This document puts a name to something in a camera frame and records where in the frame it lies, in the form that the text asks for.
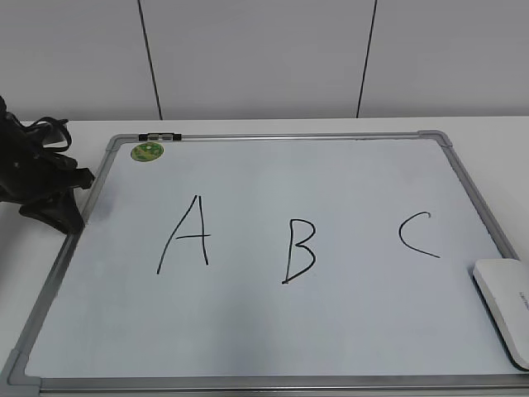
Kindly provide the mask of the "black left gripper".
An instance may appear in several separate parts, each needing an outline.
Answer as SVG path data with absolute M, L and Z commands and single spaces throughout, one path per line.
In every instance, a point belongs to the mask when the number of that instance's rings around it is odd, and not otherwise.
M 72 143 L 67 122 L 43 117 L 25 126 L 1 101 L 1 200 L 26 203 L 19 209 L 22 216 L 75 234 L 83 230 L 84 220 L 74 193 L 59 191 L 90 189 L 95 177 L 63 155 Z

